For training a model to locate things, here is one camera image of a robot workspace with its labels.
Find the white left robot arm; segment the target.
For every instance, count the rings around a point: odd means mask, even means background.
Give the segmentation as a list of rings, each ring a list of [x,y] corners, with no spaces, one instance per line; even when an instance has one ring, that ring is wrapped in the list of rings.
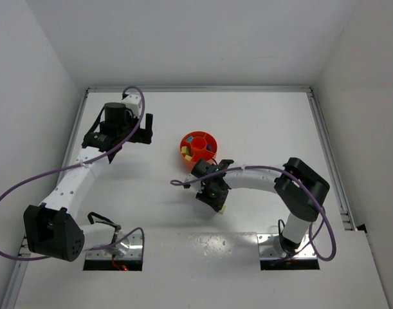
[[[84,135],[76,167],[39,205],[30,205],[24,212],[30,252],[64,261],[74,261],[83,251],[95,248],[118,252],[114,242],[121,227],[97,213],[89,214],[87,225],[79,225],[78,212],[91,186],[125,141],[151,143],[152,119],[137,95],[104,104]]]

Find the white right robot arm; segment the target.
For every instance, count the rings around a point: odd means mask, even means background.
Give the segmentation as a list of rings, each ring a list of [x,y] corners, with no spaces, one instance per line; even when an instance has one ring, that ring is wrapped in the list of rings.
[[[330,185],[298,158],[290,158],[280,175],[274,170],[237,167],[233,160],[210,164],[200,159],[190,172],[200,180],[196,198],[221,212],[229,190],[255,189],[277,194],[289,210],[284,228],[279,232],[282,250],[292,255],[302,242],[310,224],[320,211],[317,205],[325,201]]]

